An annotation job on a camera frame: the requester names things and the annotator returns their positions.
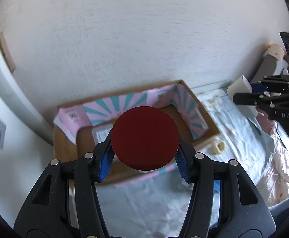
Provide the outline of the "clear cotton swab box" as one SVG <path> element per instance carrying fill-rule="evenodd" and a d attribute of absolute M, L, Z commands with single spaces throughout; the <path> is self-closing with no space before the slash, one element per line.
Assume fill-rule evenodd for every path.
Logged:
<path fill-rule="evenodd" d="M 113 127 L 112 124 L 108 124 L 108 125 L 97 126 L 92 129 L 92 136 L 93 136 L 95 145 L 102 143 L 106 140 L 112 127 Z"/>

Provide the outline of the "beige plush toy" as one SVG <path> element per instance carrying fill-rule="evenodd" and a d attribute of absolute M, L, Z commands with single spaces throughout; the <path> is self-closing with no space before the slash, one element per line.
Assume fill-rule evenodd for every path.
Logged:
<path fill-rule="evenodd" d="M 267 52 L 278 61 L 282 61 L 285 55 L 285 51 L 278 44 L 270 44 Z"/>

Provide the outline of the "white wardrobe door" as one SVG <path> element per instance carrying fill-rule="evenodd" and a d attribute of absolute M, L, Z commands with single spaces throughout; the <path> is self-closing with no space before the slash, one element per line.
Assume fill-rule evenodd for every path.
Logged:
<path fill-rule="evenodd" d="M 3 62 L 0 51 L 0 66 Z M 19 119 L 0 94 L 0 216 L 10 227 L 52 156 L 52 146 Z"/>

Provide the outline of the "grey bed headboard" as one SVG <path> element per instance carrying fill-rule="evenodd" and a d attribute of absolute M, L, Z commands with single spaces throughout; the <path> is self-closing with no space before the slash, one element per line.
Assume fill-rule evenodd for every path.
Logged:
<path fill-rule="evenodd" d="M 250 84 L 256 84 L 262 80 L 264 76 L 280 75 L 285 67 L 287 67 L 287 64 L 285 64 L 284 60 L 280 61 L 272 55 L 267 54 L 258 71 L 250 81 Z"/>

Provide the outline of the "cardboard box pink liner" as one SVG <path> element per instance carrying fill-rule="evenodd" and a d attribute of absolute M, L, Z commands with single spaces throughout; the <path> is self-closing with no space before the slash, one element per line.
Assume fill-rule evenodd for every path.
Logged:
<path fill-rule="evenodd" d="M 153 174 L 176 162 L 187 183 L 215 179 L 214 164 L 198 149 L 219 129 L 183 81 L 147 86 L 61 106 L 54 119 L 60 178 L 72 187 Z"/>

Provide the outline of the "cream hair scrunchie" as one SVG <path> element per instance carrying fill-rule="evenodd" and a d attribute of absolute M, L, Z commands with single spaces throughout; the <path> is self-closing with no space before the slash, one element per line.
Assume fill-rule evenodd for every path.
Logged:
<path fill-rule="evenodd" d="M 212 144 L 212 151 L 215 154 L 221 154 L 225 151 L 226 149 L 226 143 L 222 140 L 216 140 L 213 144 Z"/>

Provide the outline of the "wooden strip on wall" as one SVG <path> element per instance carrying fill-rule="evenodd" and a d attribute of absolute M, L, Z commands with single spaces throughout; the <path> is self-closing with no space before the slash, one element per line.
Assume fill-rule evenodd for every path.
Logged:
<path fill-rule="evenodd" d="M 0 33 L 0 51 L 6 62 L 7 67 L 9 68 L 9 71 L 13 74 L 16 70 L 16 66 L 9 52 L 5 37 L 2 32 Z"/>

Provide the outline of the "small light blue box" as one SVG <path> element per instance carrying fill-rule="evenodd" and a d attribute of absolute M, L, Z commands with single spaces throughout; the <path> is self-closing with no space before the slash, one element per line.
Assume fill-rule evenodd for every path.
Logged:
<path fill-rule="evenodd" d="M 216 179 L 214 180 L 214 192 L 220 193 L 220 190 L 221 190 L 221 180 Z"/>

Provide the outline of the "floral light blue bedsheet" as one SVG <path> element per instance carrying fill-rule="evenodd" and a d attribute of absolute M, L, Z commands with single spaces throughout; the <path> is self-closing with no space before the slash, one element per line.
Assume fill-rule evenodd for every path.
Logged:
<path fill-rule="evenodd" d="M 180 237 L 289 235 L 289 208 L 273 217 L 238 161 L 213 161 L 196 152 L 166 113 L 142 106 L 123 113 L 106 140 L 75 162 L 80 237 L 109 237 L 95 183 L 107 176 L 114 157 L 137 170 L 156 170 L 175 159 L 181 177 L 194 186 Z"/>

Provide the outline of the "red lid round jar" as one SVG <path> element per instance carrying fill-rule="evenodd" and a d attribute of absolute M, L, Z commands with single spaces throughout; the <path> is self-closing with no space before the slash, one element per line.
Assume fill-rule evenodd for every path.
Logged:
<path fill-rule="evenodd" d="M 168 164 L 179 149 L 176 123 L 163 110 L 140 106 L 124 112 L 111 130 L 117 158 L 130 168 L 152 171 Z"/>

